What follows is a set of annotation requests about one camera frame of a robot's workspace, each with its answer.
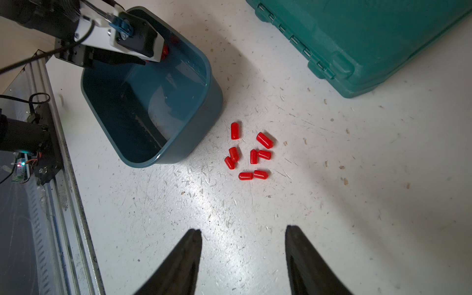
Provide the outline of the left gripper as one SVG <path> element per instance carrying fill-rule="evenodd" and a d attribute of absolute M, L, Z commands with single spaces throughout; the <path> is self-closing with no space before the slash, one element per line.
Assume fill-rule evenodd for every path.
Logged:
<path fill-rule="evenodd" d="M 86 45 L 77 45 L 72 49 L 55 54 L 55 57 L 82 68 L 93 68 L 95 61 L 100 61 L 108 65 L 146 64 L 144 60 L 133 55 L 98 49 Z"/>

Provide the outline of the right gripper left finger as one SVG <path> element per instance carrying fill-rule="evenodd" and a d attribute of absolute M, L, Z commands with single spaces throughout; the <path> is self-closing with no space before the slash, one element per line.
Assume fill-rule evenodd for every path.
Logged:
<path fill-rule="evenodd" d="M 201 253 L 201 230 L 188 230 L 157 270 L 135 293 L 137 295 L 194 295 Z"/>

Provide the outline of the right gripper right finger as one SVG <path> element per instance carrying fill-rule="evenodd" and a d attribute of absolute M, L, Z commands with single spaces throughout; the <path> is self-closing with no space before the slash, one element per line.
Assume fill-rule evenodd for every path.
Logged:
<path fill-rule="evenodd" d="M 300 227 L 287 226 L 285 253 L 293 295 L 350 295 L 352 293 L 330 269 Z"/>

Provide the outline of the teal plastic storage box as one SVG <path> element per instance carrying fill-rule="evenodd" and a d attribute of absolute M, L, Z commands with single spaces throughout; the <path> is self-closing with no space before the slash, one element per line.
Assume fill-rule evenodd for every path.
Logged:
<path fill-rule="evenodd" d="M 223 94 L 205 54 L 144 7 L 147 20 L 170 48 L 159 63 L 85 69 L 81 90 L 120 159 L 133 168 L 185 159 L 222 112 Z"/>

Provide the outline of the red protection sleeve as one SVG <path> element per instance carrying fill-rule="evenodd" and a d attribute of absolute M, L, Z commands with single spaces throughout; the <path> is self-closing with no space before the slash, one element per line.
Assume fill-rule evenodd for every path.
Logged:
<path fill-rule="evenodd" d="M 250 151 L 250 163 L 252 165 L 257 165 L 258 164 L 258 150 L 252 149 Z"/>
<path fill-rule="evenodd" d="M 274 147 L 274 142 L 263 132 L 259 132 L 256 136 L 257 142 L 263 145 L 266 149 L 272 149 Z"/>
<path fill-rule="evenodd" d="M 252 172 L 241 172 L 238 175 L 239 180 L 242 181 L 248 181 L 253 179 L 253 173 Z"/>
<path fill-rule="evenodd" d="M 238 140 L 240 138 L 240 125 L 238 122 L 231 124 L 231 139 Z"/>
<path fill-rule="evenodd" d="M 269 173 L 264 170 L 255 170 L 253 172 L 253 177 L 257 179 L 268 179 L 269 178 Z"/>
<path fill-rule="evenodd" d="M 270 151 L 259 150 L 258 157 L 265 160 L 271 160 L 272 153 Z"/>
<path fill-rule="evenodd" d="M 229 149 L 229 155 L 233 162 L 238 162 L 240 159 L 238 148 L 235 146 Z"/>
<path fill-rule="evenodd" d="M 231 157 L 227 156 L 224 162 L 230 170 L 234 170 L 236 168 L 236 163 L 231 159 Z"/>

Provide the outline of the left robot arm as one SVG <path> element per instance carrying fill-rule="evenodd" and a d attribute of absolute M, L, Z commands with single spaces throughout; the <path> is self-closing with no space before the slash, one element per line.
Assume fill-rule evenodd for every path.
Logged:
<path fill-rule="evenodd" d="M 1 1 L 1 17 L 56 39 L 56 47 L 1 69 L 8 73 L 56 56 L 81 68 L 160 61 L 163 40 L 116 1 Z"/>

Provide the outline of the red sleeve in box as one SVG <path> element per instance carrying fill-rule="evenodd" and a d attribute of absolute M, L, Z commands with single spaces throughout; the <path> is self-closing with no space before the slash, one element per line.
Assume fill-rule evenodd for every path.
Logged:
<path fill-rule="evenodd" d="M 164 44 L 162 48 L 161 60 L 165 60 L 168 54 L 169 54 L 169 47 L 167 44 Z"/>

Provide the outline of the green tool case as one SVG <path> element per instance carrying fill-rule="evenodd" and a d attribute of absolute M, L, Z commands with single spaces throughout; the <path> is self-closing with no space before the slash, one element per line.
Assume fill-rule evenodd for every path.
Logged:
<path fill-rule="evenodd" d="M 250 1 L 344 98 L 374 90 L 472 13 L 463 1 Z"/>

